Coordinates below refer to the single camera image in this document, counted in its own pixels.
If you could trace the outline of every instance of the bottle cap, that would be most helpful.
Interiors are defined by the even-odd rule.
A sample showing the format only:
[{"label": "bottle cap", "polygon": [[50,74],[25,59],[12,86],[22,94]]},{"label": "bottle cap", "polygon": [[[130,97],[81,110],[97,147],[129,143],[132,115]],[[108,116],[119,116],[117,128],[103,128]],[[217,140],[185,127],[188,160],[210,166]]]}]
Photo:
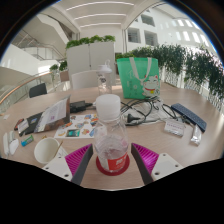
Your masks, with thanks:
[{"label": "bottle cap", "polygon": [[99,119],[114,120],[120,115],[121,100],[114,94],[104,94],[96,98],[96,111]]}]

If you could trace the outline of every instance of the green shopping bag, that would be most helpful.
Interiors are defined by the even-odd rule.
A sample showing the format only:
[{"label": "green shopping bag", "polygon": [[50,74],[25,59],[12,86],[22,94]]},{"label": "green shopping bag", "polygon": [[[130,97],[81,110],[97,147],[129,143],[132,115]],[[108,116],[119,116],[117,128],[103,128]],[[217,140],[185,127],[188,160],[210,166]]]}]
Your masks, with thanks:
[{"label": "green shopping bag", "polygon": [[145,99],[160,95],[157,59],[120,58],[117,66],[124,98]]}]

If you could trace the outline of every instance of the white cup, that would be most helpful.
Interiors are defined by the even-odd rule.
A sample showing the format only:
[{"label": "white cup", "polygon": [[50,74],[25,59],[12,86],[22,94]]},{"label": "white cup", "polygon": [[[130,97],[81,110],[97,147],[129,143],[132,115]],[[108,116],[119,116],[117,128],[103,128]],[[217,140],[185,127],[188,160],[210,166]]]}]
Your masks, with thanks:
[{"label": "white cup", "polygon": [[40,140],[35,149],[34,156],[39,163],[47,164],[54,157],[57,152],[59,142],[54,138],[44,138]]}]

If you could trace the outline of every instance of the planter box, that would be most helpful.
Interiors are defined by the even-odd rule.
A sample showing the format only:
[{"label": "planter box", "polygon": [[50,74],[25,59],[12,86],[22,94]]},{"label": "planter box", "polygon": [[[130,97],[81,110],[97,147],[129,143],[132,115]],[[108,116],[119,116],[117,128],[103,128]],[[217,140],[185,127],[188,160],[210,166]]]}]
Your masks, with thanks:
[{"label": "planter box", "polygon": [[71,83],[71,76],[73,74],[89,70],[97,70],[98,65],[105,64],[105,61],[109,59],[110,67],[112,69],[112,85],[116,85],[114,42],[97,42],[71,47],[67,49],[66,55],[69,80]]}]

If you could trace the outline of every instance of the booklet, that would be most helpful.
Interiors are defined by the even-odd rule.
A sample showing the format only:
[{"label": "booklet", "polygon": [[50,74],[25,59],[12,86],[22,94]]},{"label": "booklet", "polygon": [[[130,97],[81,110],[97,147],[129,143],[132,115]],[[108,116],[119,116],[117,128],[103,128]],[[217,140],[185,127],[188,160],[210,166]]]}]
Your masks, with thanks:
[{"label": "booklet", "polygon": [[70,122],[70,96],[66,96],[42,113],[34,133],[56,129]]}]

